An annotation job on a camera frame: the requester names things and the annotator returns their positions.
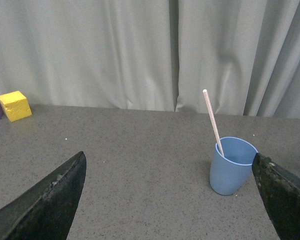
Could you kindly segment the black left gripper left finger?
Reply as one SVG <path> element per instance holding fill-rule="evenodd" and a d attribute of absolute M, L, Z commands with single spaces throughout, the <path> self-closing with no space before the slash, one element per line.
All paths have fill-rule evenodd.
<path fill-rule="evenodd" d="M 87 171 L 80 151 L 0 209 L 0 240 L 65 240 Z"/>

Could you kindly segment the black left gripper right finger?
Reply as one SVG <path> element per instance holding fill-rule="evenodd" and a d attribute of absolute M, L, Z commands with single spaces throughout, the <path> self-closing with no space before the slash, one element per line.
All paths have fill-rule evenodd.
<path fill-rule="evenodd" d="M 300 240 L 300 178 L 257 153 L 252 172 L 265 210 L 281 240 Z"/>

